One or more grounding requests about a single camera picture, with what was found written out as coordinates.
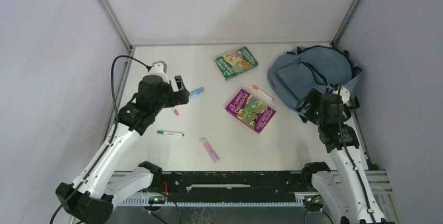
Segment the blue student backpack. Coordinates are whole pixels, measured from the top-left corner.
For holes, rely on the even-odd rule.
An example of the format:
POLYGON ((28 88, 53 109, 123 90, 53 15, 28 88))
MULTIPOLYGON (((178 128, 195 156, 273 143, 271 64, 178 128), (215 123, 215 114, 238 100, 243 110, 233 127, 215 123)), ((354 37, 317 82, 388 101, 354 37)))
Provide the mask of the blue student backpack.
POLYGON ((315 45, 279 56, 269 68, 267 80, 282 102, 306 123, 313 120, 317 95, 333 93, 339 86, 353 93, 362 72, 348 51, 315 45))

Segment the purple treehouse book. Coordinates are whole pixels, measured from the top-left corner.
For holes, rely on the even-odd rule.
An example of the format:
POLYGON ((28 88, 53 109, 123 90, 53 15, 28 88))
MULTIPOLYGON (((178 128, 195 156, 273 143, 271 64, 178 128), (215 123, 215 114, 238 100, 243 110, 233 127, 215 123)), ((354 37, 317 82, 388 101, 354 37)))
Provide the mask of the purple treehouse book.
POLYGON ((272 107, 244 89, 238 91, 225 110, 257 134, 264 130, 276 113, 272 107))

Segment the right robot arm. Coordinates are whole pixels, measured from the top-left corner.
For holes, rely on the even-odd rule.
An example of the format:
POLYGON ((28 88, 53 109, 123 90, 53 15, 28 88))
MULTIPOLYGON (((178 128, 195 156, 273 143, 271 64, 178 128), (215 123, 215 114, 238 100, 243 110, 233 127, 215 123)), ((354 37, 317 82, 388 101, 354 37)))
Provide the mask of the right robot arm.
POLYGON ((310 107, 305 116, 318 127, 319 139, 341 180, 341 185, 337 185, 325 162, 311 162, 302 169, 302 185, 307 190, 317 191, 312 200, 323 200, 332 223, 389 223, 370 188, 357 135, 345 124, 348 95, 342 87, 335 93, 311 89, 298 102, 297 112, 310 107))

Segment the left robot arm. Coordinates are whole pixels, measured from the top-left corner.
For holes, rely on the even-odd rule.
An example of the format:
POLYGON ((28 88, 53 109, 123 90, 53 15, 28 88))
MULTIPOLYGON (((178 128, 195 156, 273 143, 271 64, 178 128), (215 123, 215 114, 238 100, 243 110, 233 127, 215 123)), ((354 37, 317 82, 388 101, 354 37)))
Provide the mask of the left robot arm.
POLYGON ((181 76, 175 76, 178 87, 160 75, 147 75, 139 82, 138 91, 118 112, 113 132, 99 148, 91 162, 72 183, 61 183, 56 195, 64 210, 83 223, 106 223, 113 210, 136 192, 148 188, 159 190, 163 177, 157 167, 147 161, 132 172, 110 183, 118 163, 143 136, 164 108, 189 101, 189 91, 181 76))

